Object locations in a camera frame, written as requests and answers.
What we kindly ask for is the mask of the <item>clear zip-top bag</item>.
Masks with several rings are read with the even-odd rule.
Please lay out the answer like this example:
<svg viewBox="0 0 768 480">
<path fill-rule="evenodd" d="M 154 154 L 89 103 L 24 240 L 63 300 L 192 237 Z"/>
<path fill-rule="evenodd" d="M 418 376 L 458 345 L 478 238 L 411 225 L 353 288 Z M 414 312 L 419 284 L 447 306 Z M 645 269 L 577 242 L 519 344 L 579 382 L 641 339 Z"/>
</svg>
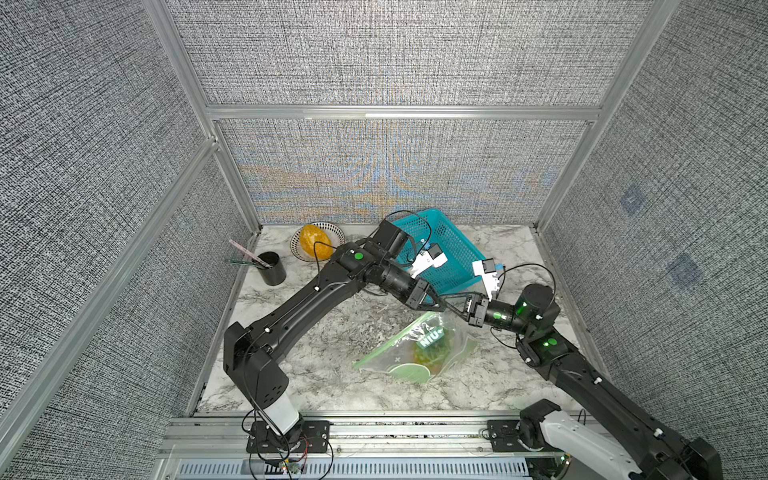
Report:
<svg viewBox="0 0 768 480">
<path fill-rule="evenodd" d="M 478 345 L 479 340 L 454 314 L 426 312 L 354 368 L 426 384 L 464 362 Z"/>
</svg>

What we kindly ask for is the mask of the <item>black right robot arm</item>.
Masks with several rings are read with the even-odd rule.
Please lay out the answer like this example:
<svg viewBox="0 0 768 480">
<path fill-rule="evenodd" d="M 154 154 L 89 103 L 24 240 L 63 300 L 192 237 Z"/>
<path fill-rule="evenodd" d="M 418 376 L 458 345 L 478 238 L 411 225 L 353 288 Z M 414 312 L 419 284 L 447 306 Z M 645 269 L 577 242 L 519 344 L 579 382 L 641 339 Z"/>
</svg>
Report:
<svg viewBox="0 0 768 480">
<path fill-rule="evenodd" d="M 527 285 L 513 304 L 482 293 L 461 296 L 458 315 L 474 327 L 515 336 L 524 363 L 576 400 L 603 428 L 596 433 L 549 400 L 520 413 L 518 442 L 547 446 L 576 458 L 606 479 L 721 479 L 722 460 L 702 438 L 688 440 L 646 412 L 611 382 L 554 326 L 560 313 L 554 290 Z"/>
</svg>

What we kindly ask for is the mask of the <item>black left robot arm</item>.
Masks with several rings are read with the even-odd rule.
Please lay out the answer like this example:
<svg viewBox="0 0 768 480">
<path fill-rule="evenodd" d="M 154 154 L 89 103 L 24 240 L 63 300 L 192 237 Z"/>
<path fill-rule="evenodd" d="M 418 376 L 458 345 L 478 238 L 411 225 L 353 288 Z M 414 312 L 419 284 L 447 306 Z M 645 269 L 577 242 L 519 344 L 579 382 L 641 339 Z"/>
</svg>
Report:
<svg viewBox="0 0 768 480">
<path fill-rule="evenodd" d="M 234 323 L 225 331 L 224 372 L 280 439 L 297 441 L 303 426 L 280 362 L 336 306 L 375 285 L 412 310 L 445 310 L 432 285 L 397 262 L 407 240 L 403 230 L 383 220 L 371 235 L 335 248 L 317 275 L 281 306 L 246 327 Z"/>
</svg>

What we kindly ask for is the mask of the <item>teal plastic basket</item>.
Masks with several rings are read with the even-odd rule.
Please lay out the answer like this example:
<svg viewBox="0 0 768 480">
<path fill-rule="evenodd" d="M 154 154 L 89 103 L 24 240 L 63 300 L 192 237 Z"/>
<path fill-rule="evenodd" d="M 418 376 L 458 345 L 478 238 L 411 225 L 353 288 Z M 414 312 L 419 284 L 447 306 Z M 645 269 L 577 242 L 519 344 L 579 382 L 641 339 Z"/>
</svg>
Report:
<svg viewBox="0 0 768 480">
<path fill-rule="evenodd" d="M 447 257 L 447 262 L 437 268 L 429 268 L 422 277 L 431 283 L 438 294 L 453 294 L 465 291 L 481 281 L 473 271 L 475 261 L 485 255 L 438 209 L 423 210 L 392 223 L 410 235 L 416 247 L 437 244 Z"/>
</svg>

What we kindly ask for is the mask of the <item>white patterned bowl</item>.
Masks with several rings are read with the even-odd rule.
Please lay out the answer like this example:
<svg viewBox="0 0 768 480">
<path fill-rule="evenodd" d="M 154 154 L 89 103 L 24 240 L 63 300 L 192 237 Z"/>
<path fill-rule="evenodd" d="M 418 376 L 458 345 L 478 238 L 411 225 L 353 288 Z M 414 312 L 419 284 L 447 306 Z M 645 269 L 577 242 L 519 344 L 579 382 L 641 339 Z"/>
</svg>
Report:
<svg viewBox="0 0 768 480">
<path fill-rule="evenodd" d="M 292 254 L 305 262 L 324 262 L 333 255 L 335 248 L 346 242 L 341 228 L 329 222 L 313 222 L 300 227 L 292 236 Z"/>
</svg>

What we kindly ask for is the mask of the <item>orange fruit in bowl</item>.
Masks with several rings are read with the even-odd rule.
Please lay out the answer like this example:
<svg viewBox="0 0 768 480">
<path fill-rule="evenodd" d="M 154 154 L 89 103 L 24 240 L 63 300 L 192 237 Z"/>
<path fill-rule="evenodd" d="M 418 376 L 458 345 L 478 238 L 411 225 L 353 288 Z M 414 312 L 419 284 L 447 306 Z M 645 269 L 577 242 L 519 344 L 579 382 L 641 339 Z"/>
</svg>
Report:
<svg viewBox="0 0 768 480">
<path fill-rule="evenodd" d="M 306 224 L 302 227 L 299 234 L 299 245 L 307 255 L 317 261 L 329 259 L 334 252 L 326 232 L 314 224 Z"/>
</svg>

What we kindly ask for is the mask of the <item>black cup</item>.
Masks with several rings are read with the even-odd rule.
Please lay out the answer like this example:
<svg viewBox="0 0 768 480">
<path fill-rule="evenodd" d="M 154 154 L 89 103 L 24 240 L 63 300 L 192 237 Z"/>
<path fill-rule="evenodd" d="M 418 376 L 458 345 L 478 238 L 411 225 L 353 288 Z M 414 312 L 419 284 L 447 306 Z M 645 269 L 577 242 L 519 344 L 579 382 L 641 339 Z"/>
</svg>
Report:
<svg viewBox="0 0 768 480">
<path fill-rule="evenodd" d="M 264 263 L 264 266 L 259 267 L 258 270 L 266 285 L 278 286 L 286 280 L 286 270 L 278 253 L 263 252 L 258 255 L 258 258 Z"/>
</svg>

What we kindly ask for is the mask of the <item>pink stick in cup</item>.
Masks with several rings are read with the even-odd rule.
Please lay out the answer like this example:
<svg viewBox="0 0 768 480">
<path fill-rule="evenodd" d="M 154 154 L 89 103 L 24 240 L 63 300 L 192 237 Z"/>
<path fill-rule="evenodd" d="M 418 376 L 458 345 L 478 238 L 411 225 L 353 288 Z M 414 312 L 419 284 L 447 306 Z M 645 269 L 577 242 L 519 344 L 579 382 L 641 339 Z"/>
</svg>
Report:
<svg viewBox="0 0 768 480">
<path fill-rule="evenodd" d="M 271 264 L 265 262 L 258 255 L 256 255 L 255 253 L 251 252 L 250 250 L 248 250 L 247 248 L 245 248 L 243 245 L 241 245 L 240 243 L 236 242 L 235 240 L 230 239 L 229 240 L 229 244 L 233 248 L 235 248 L 237 251 L 242 253 L 245 257 L 247 257 L 249 261 L 254 262 L 255 264 L 257 264 L 260 268 L 262 268 L 262 269 L 269 269 L 269 268 L 272 267 Z"/>
</svg>

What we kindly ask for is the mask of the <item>dark green stick in cup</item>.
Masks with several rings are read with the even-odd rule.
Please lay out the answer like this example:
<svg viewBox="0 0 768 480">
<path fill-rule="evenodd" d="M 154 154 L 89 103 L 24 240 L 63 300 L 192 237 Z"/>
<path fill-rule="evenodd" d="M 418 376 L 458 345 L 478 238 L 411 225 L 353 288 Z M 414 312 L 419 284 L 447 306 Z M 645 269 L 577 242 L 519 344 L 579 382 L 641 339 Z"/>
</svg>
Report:
<svg viewBox="0 0 768 480">
<path fill-rule="evenodd" d="M 249 266 L 249 267 L 258 267 L 259 266 L 254 261 L 229 259 L 229 260 L 227 260 L 227 262 L 230 263 L 230 264 L 246 265 L 246 266 Z"/>
</svg>

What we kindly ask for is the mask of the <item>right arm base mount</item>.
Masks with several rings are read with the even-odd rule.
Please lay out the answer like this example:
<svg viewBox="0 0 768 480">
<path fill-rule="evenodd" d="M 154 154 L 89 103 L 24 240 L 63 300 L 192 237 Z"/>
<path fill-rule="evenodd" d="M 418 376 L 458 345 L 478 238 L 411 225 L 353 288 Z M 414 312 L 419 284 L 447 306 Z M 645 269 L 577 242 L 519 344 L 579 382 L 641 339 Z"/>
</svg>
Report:
<svg viewBox="0 0 768 480">
<path fill-rule="evenodd" d="M 488 420 L 486 432 L 494 453 L 538 452 L 543 446 L 531 439 L 517 419 Z"/>
</svg>

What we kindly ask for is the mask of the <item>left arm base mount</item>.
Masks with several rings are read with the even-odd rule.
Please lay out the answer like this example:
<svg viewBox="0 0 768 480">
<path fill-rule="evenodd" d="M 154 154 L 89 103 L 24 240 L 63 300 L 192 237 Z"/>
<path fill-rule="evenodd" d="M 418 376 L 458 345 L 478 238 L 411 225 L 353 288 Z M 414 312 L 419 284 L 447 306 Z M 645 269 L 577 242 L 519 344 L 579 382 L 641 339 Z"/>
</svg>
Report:
<svg viewBox="0 0 768 480">
<path fill-rule="evenodd" d="M 326 453 L 331 423 L 329 421 L 300 421 L 285 437 L 281 437 L 264 421 L 255 422 L 249 431 L 246 451 L 251 454 L 285 455 L 290 446 L 291 454 Z"/>
</svg>

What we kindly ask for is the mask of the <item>aluminium front rail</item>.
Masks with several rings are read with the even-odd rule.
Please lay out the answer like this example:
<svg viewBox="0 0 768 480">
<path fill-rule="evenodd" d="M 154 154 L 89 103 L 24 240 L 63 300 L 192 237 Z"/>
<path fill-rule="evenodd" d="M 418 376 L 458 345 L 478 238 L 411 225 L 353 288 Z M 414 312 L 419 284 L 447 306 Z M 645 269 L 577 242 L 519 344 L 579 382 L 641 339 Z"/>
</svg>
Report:
<svg viewBox="0 0 768 480">
<path fill-rule="evenodd" d="M 516 420 L 509 410 L 307 412 L 308 420 L 330 423 L 329 440 L 340 458 L 490 457 L 485 428 L 490 421 Z M 158 456 L 162 459 L 243 458 L 251 421 L 238 412 L 177 418 L 169 422 Z"/>
</svg>

